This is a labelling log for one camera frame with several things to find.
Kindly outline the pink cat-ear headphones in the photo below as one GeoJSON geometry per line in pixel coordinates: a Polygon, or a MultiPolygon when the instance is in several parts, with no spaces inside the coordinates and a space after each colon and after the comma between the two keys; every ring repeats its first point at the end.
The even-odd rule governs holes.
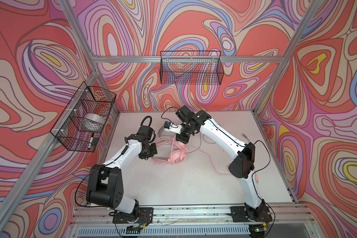
{"type": "Polygon", "coordinates": [[[170,146],[168,158],[152,157],[152,161],[158,165],[176,165],[184,162],[189,153],[187,146],[176,140],[175,137],[161,137],[155,140],[156,148],[170,146]]]}

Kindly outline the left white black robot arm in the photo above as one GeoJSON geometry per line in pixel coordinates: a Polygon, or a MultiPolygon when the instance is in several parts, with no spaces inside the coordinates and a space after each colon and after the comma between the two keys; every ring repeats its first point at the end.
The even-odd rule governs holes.
{"type": "Polygon", "coordinates": [[[140,135],[125,138],[125,145],[104,164],[94,165],[89,173],[86,201],[126,214],[136,211],[137,200],[124,192],[123,171],[136,157],[149,159],[157,154],[155,143],[140,135]]]}

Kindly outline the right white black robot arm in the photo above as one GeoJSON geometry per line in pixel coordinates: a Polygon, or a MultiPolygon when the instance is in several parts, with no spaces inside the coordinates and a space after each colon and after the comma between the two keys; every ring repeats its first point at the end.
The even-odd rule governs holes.
{"type": "Polygon", "coordinates": [[[187,106],[183,106],[176,111],[176,115],[181,121],[179,130],[173,127],[170,127],[170,130],[176,134],[177,141],[187,144],[192,135],[200,132],[211,138],[230,155],[233,161],[228,169],[238,179],[245,194],[247,218],[258,221],[266,208],[266,203],[260,197],[254,182],[255,145],[232,136],[205,111],[194,113],[187,106]]]}

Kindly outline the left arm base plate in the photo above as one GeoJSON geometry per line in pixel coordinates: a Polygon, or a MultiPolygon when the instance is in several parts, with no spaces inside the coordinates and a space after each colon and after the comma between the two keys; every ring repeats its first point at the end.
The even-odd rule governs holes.
{"type": "Polygon", "coordinates": [[[114,224],[149,224],[153,222],[153,207],[142,207],[132,213],[124,213],[120,211],[113,212],[114,224]]]}

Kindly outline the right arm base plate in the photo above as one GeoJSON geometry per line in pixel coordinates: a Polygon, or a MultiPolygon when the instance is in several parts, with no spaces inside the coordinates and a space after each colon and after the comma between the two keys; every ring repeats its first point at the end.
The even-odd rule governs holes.
{"type": "Polygon", "coordinates": [[[233,222],[258,222],[270,223],[273,221],[268,206],[259,207],[257,209],[249,206],[232,206],[230,207],[230,215],[233,222]]]}

